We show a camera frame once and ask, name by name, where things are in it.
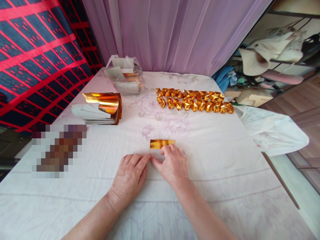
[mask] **table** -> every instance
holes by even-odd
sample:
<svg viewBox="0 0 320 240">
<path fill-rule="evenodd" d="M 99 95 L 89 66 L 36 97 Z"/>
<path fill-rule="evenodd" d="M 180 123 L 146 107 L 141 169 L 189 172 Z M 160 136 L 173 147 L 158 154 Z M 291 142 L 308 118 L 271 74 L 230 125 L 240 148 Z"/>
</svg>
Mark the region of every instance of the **table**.
<svg viewBox="0 0 320 240">
<path fill-rule="evenodd" d="M 120 159 L 149 153 L 150 139 L 174 139 L 190 178 L 238 239 L 314 239 L 236 114 L 161 109 L 155 88 L 220 91 L 196 74 L 144 72 L 146 89 L 122 96 L 118 126 L 87 126 L 78 176 L 36 178 L 34 147 L 0 184 L 1 239 L 58 239 L 108 191 Z M 81 93 L 114 92 L 101 69 Z M 81 94 L 71 102 L 85 103 Z M 54 122 L 84 124 L 69 105 Z M 136 200 L 107 239 L 196 239 L 175 193 L 150 165 Z"/>
</svg>

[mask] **forearm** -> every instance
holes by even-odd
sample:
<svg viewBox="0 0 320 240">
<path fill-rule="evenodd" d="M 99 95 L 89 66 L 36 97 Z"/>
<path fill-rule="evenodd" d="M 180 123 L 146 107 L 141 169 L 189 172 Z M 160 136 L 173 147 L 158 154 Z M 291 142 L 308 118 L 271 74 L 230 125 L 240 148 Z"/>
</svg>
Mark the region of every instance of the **forearm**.
<svg viewBox="0 0 320 240">
<path fill-rule="evenodd" d="M 193 182 L 186 180 L 174 190 L 198 239 L 235 239 Z"/>
<path fill-rule="evenodd" d="M 104 239 L 122 211 L 112 207 L 106 194 L 62 239 Z"/>
</svg>

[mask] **hand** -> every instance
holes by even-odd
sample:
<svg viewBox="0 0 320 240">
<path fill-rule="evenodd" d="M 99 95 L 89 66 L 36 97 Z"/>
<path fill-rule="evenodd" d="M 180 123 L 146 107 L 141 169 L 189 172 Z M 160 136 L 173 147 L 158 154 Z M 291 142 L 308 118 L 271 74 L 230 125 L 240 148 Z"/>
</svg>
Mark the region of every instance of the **hand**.
<svg viewBox="0 0 320 240">
<path fill-rule="evenodd" d="M 120 161 L 119 169 L 107 193 L 110 205 L 116 211 L 123 211 L 138 195 L 147 178 L 147 162 L 151 154 L 126 155 Z"/>
<path fill-rule="evenodd" d="M 174 144 L 165 145 L 161 148 L 161 155 L 165 156 L 163 163 L 152 158 L 152 165 L 160 172 L 169 185 L 176 190 L 189 182 L 188 161 Z"/>
</svg>

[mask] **purple curtain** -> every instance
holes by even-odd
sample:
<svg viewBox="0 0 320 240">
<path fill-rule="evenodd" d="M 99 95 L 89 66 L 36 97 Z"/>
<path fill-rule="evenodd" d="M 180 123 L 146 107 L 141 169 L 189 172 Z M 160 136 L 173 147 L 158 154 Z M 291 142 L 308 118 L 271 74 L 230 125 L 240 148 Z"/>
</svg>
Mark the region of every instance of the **purple curtain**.
<svg viewBox="0 0 320 240">
<path fill-rule="evenodd" d="M 212 76 L 272 0 L 83 0 L 103 59 Z"/>
</svg>

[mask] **plastic bag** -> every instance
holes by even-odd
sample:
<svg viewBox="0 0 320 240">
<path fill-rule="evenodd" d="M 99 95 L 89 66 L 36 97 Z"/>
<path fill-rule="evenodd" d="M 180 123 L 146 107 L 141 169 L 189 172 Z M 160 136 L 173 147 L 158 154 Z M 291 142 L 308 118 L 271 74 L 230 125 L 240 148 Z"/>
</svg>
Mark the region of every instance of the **plastic bag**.
<svg viewBox="0 0 320 240">
<path fill-rule="evenodd" d="M 136 57 L 112 55 L 104 73 L 122 94 L 139 94 L 144 88 L 143 71 Z"/>
<path fill-rule="evenodd" d="M 283 114 L 249 106 L 234 106 L 241 122 L 261 152 L 277 156 L 309 144 L 308 136 Z"/>
</svg>

